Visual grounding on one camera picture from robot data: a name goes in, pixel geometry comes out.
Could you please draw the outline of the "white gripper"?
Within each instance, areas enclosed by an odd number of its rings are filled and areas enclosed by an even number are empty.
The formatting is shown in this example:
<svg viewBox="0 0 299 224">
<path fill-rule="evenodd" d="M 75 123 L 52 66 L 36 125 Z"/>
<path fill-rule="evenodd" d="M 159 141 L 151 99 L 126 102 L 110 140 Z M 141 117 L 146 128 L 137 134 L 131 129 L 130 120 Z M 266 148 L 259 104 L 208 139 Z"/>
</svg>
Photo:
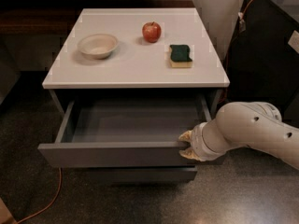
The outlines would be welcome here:
<svg viewBox="0 0 299 224">
<path fill-rule="evenodd" d="M 181 150 L 179 155 L 188 160 L 214 161 L 223 153 L 213 151 L 204 141 L 203 130 L 206 122 L 196 125 L 192 131 L 186 131 L 178 138 L 179 141 L 190 142 L 191 148 Z"/>
</svg>

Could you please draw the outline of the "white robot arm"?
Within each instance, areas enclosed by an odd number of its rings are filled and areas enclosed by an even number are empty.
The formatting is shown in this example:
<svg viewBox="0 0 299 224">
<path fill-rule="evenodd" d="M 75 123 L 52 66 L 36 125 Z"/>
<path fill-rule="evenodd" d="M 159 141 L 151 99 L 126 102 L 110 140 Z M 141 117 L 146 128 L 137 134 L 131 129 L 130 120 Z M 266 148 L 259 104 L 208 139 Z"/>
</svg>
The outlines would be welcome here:
<svg viewBox="0 0 299 224">
<path fill-rule="evenodd" d="M 282 121 L 266 102 L 231 102 L 216 117 L 196 125 L 179 139 L 190 144 L 179 154 L 189 160 L 214 161 L 227 151 L 249 147 L 299 169 L 299 129 Z"/>
</svg>

